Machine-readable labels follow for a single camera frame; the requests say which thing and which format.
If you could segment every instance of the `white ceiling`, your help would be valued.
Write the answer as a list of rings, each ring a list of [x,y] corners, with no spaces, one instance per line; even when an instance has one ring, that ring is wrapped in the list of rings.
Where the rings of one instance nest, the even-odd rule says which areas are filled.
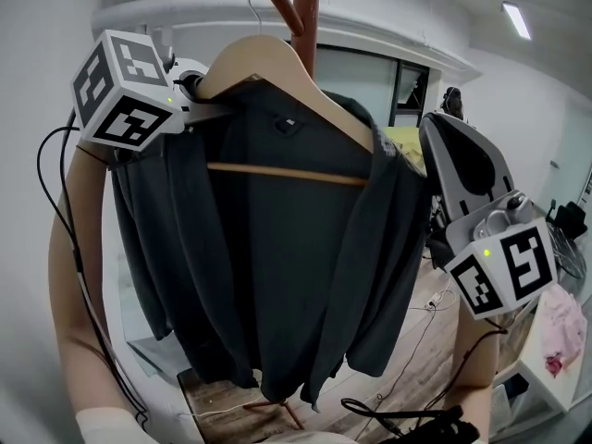
[[[592,0],[457,0],[473,16],[472,46],[517,59],[592,98]],[[532,35],[522,40],[501,3],[517,4]]]

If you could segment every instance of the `window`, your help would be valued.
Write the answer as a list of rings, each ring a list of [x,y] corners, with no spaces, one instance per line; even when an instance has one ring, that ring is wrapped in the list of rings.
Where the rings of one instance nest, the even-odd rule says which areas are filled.
[[[429,69],[392,57],[319,45],[314,79],[324,91],[351,97],[379,127],[417,127]]]

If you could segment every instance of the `black cable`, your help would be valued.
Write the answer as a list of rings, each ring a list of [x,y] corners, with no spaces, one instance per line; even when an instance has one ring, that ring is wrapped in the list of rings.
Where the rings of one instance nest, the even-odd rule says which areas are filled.
[[[372,411],[370,408],[368,408],[368,406],[363,404],[361,401],[357,401],[352,398],[343,398],[341,400],[341,406],[343,406],[346,410],[348,410],[352,413],[356,413],[361,416],[370,418],[368,423],[370,421],[372,421],[373,419],[376,419],[382,426],[384,426],[388,431],[390,431],[394,435],[399,436],[399,437],[404,436],[401,429],[389,420],[389,417],[388,417],[389,413],[377,413],[376,411]],[[399,413],[392,413],[392,415],[396,415],[397,417],[401,416]]]
[[[448,385],[442,391],[440,391],[439,394],[432,401],[430,401],[425,406],[424,411],[431,410],[436,404],[438,404],[440,402],[440,400],[442,400],[442,398],[444,398],[448,394],[448,392],[452,389],[452,387],[456,383],[456,380],[458,380],[459,376],[461,375],[461,372],[463,371],[464,366],[468,362],[469,358],[471,358],[471,355],[473,354],[473,352],[476,350],[476,348],[479,346],[479,344],[483,340],[485,340],[486,338],[491,337],[491,336],[506,335],[506,334],[508,334],[507,329],[490,330],[490,331],[486,332],[485,334],[483,334],[477,340],[477,342],[473,345],[473,347],[471,347],[471,349],[469,349],[469,351],[464,355],[464,357],[462,358],[461,365],[459,366],[458,370],[456,371],[456,373],[454,374],[454,376],[452,377],[452,379],[450,380]],[[417,429],[419,427],[419,425],[421,425],[421,418],[419,418],[417,420],[417,424],[415,425],[415,429]]]
[[[45,182],[43,181],[43,175],[41,174],[41,153],[43,152],[43,148],[44,148],[45,144],[56,133],[59,133],[60,131],[71,131],[71,130],[77,130],[77,129],[73,129],[72,127],[60,127],[59,129],[53,130],[51,133],[49,133],[49,135],[47,135],[43,139],[43,141],[41,142],[41,145],[39,146],[39,150],[37,151],[37,177],[39,178],[39,182],[41,183],[41,188],[43,189],[45,196],[47,196],[49,203],[52,205],[52,207],[55,210],[55,214],[57,215],[57,217],[60,219],[60,221],[64,225],[64,228],[66,229],[66,232],[68,233],[68,236],[70,237],[70,239],[72,241],[74,241],[74,236],[72,235],[72,230],[70,230],[70,227],[68,226],[68,222],[66,222],[66,219],[64,218],[64,216],[62,216],[62,213],[57,208],[57,205],[54,202],[54,198],[49,193],[49,190],[47,190],[47,186],[45,186]]]
[[[500,325],[496,324],[496,323],[495,323],[495,322],[493,322],[491,319],[485,319],[485,321],[486,321],[488,324],[492,325],[492,326],[493,326],[494,328],[496,328],[497,330],[502,330],[502,329],[503,329],[503,327],[502,327],[502,326],[500,326]]]
[[[76,236],[76,231],[75,231],[74,222],[73,222],[73,218],[72,218],[72,212],[71,212],[71,204],[69,201],[68,190],[66,187],[66,175],[65,175],[65,169],[64,169],[64,158],[65,158],[65,151],[66,151],[66,145],[68,142],[69,134],[71,131],[78,131],[79,130],[78,128],[71,127],[71,124],[73,124],[73,122],[74,122],[74,112],[72,111],[72,113],[70,114],[70,117],[68,118],[68,126],[60,127],[59,129],[54,129],[43,139],[41,145],[39,146],[39,150],[37,152],[37,176],[39,178],[39,182],[42,186],[45,196],[47,197],[49,203],[54,208],[55,214],[62,222],[64,229],[66,230],[66,232],[70,238],[70,241],[72,244],[72,253],[74,255],[74,262],[75,262],[77,274],[80,273],[82,275],[82,278],[84,279],[84,282],[86,283],[86,278],[84,277],[84,271],[83,271],[82,261],[81,261],[81,256],[80,256],[80,246],[78,244],[78,239]],[[64,216],[60,212],[59,208],[57,207],[56,202],[54,201],[53,197],[49,193],[49,190],[47,189],[47,186],[46,186],[45,181],[43,179],[43,174],[42,174],[42,170],[41,170],[41,156],[43,153],[44,146],[47,144],[47,142],[54,135],[56,135],[57,133],[59,133],[61,131],[64,131],[65,135],[62,140],[62,148],[61,148],[61,152],[60,152],[60,180],[62,183],[62,191],[64,193],[64,201],[65,201],[68,221],[64,218]],[[107,364],[107,367],[111,371],[111,373],[112,373],[114,379],[116,380],[117,384],[119,385],[122,393],[124,394],[126,399],[129,400],[130,404],[132,405],[134,410],[137,412],[136,413],[136,421],[138,421],[139,416],[142,416],[143,421],[141,423],[139,422],[139,425],[145,431],[145,424],[148,421],[148,416],[146,415],[148,413],[148,410],[133,396],[133,393],[131,393],[129,387],[127,386],[127,384],[123,380],[123,377],[120,375],[119,371],[117,370],[117,366],[114,363],[114,360],[111,357],[111,354],[109,353],[109,351],[105,345],[105,340],[103,338],[103,335],[101,334],[101,331],[100,331],[98,325],[94,321],[93,315],[91,314],[91,311],[90,311],[90,305],[86,302],[86,298],[84,297],[84,295],[83,295],[83,301],[84,301],[84,305],[86,307],[87,313],[88,313],[89,317],[91,318],[92,329],[93,329],[94,334],[96,335],[99,345],[101,347],[101,352],[105,358],[105,362]]]
[[[409,364],[412,362],[415,353],[417,352],[417,349],[419,349],[419,345],[422,343],[422,340],[424,339],[424,337],[426,336],[426,332],[429,329],[429,327],[432,325],[432,322],[434,321],[434,318],[436,317],[436,309],[434,309],[434,312],[432,314],[432,317],[430,318],[429,322],[427,323],[427,326],[425,326],[424,332],[422,334],[422,337],[419,338],[419,341],[417,342],[417,345],[415,346],[415,349],[413,350],[413,353],[411,354],[411,358],[409,359],[409,361],[407,361],[407,364],[405,364],[405,366],[403,367],[401,373],[399,374],[399,376],[397,377],[397,379],[395,380],[395,382],[392,384],[392,387],[390,387],[390,391],[387,393],[386,396],[382,396],[380,393],[378,393],[376,395],[376,399],[379,401],[378,405],[376,406],[376,408],[374,409],[374,413],[376,413],[378,411],[378,408],[380,408],[380,405],[384,402],[384,400],[386,400],[390,395],[392,395],[392,392],[395,390],[395,387],[397,386],[397,383],[399,383],[399,380],[401,380],[402,376],[405,373],[405,370],[407,370],[407,367],[409,366]],[[370,423],[372,423],[372,420],[374,419],[374,417],[371,417],[368,422],[365,424],[365,426],[362,428],[362,431],[360,431],[358,433],[358,435],[356,436],[355,440],[357,441],[360,436],[362,435],[362,433],[366,430],[366,428],[368,426],[370,426]]]
[[[82,152],[86,153],[88,156],[94,158],[95,160],[97,160],[99,163],[103,163],[105,166],[109,166],[109,164],[104,160],[99,158],[96,154],[92,154],[90,151],[85,150],[84,148],[82,148],[79,144],[76,145],[76,147],[81,150]]]
[[[68,123],[67,123],[68,127],[71,127],[71,125],[74,123],[74,117],[75,117],[75,112],[72,110],[72,113],[70,114],[70,117],[68,118]],[[69,198],[69,194],[68,194],[68,186],[66,184],[65,153],[66,153],[66,146],[68,144],[70,132],[73,130],[78,130],[78,129],[72,128],[70,130],[66,130],[64,132],[64,136],[62,137],[62,148],[61,148],[60,156],[59,156],[59,177],[60,177],[60,181],[62,183],[62,192],[63,192],[63,196],[64,196],[64,204],[66,207],[66,217],[68,218],[68,225],[69,225],[70,231],[72,233],[72,253],[75,258],[77,273],[80,273],[82,275],[82,279],[84,280],[84,284],[86,285],[88,283],[86,281],[86,277],[84,276],[84,267],[82,264],[82,256],[80,253],[78,236],[76,234],[76,226],[74,225],[74,217],[72,215],[72,207],[71,207],[70,198]],[[111,357],[111,354],[109,353],[109,350],[107,349],[107,346],[105,344],[105,338],[103,337],[103,334],[101,334],[101,330],[99,329],[98,325],[95,324],[95,322],[94,322],[93,315],[91,314],[91,311],[90,311],[90,306],[86,302],[84,295],[83,295],[82,299],[84,300],[84,305],[86,307],[86,311],[87,311],[89,317],[91,318],[92,329],[94,331],[94,334],[97,337],[97,340],[99,342],[99,346],[101,347],[101,352],[105,358],[106,365],[109,368],[109,370],[111,371],[111,374],[113,375],[114,379],[116,380],[119,388],[121,389],[121,392],[123,393],[125,398],[129,401],[129,403],[133,406],[134,410],[137,412],[136,421],[138,421],[139,415],[141,415],[142,418],[144,418],[142,425],[141,425],[142,429],[144,429],[143,424],[145,424],[148,420],[147,416],[145,415],[147,413],[147,410],[134,397],[133,393],[130,391],[130,388],[126,384],[125,380],[123,379],[123,377],[120,375],[119,371],[117,370],[117,364],[115,364],[113,357]]]

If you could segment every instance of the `black chair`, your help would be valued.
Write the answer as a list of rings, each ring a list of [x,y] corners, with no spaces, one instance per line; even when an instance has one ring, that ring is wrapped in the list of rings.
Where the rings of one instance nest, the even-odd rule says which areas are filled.
[[[563,233],[572,240],[577,239],[588,230],[584,223],[586,219],[586,212],[582,210],[576,203],[569,202],[567,205],[560,205],[557,209],[557,215],[551,219],[550,215],[555,208],[555,199],[551,201],[551,208],[547,214],[547,220],[554,226],[563,230]]]

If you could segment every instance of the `wooden floor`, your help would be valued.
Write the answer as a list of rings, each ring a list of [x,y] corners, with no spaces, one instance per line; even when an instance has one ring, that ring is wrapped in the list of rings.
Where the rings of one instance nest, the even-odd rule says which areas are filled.
[[[445,274],[441,271],[433,270],[431,262],[424,261],[415,283],[410,307],[425,307],[435,293],[446,288],[447,281],[448,277]],[[450,305],[452,300],[453,296],[447,294],[440,305],[440,309]],[[296,415],[302,420],[306,429],[334,432],[362,443],[374,443],[387,438],[389,436],[388,432],[382,429],[376,421],[372,421],[369,426],[365,426],[368,419],[347,412],[347,410],[341,407],[340,400],[342,398],[354,398],[374,409],[380,403],[376,395],[381,394],[387,397],[395,380],[401,375],[403,368],[412,357],[420,338],[425,333],[413,360],[399,379],[396,388],[382,401],[380,411],[408,411],[423,408],[428,401],[442,390],[448,381],[452,345],[457,327],[458,306],[457,301],[452,307],[436,313],[409,309],[399,335],[397,346],[383,376],[372,378],[354,372],[347,364],[343,365],[336,378],[330,378],[321,390],[317,402],[320,413],[315,412],[310,404],[301,401],[299,399],[299,393],[291,397],[289,404],[295,410]],[[434,316],[432,323],[426,330],[432,316]],[[245,400],[246,395],[244,394],[244,390],[236,389],[236,392],[233,392],[231,390],[232,386],[228,385],[225,385],[223,388],[225,396],[223,409],[227,409],[227,407],[231,408],[248,401]],[[211,402],[211,395],[202,388],[184,387],[184,389],[188,403],[195,413],[198,413],[197,410],[204,410],[204,404]],[[280,409],[280,411],[287,415],[285,410]],[[220,424],[219,419],[222,417],[218,415],[215,420],[214,416],[206,416],[207,421],[204,421],[203,418],[198,419],[198,426],[202,430],[206,443],[210,441],[215,441],[216,443],[224,441],[224,439],[219,438],[218,434],[216,434],[216,438],[208,437],[208,434],[210,434],[207,431],[208,426],[212,428],[210,423],[217,421]],[[248,420],[245,421],[244,418],[239,419],[236,416],[227,416],[226,419],[234,423],[243,423],[245,426],[251,426],[253,424],[249,423]],[[402,424],[402,427],[405,428],[410,425],[411,423]],[[272,427],[273,433],[277,433],[281,428],[277,426]],[[252,430],[243,430],[245,439],[238,440],[246,442],[249,440],[247,436],[253,436],[253,433]],[[235,427],[232,434],[233,439],[228,442],[236,442],[237,436],[241,434],[241,430]]]

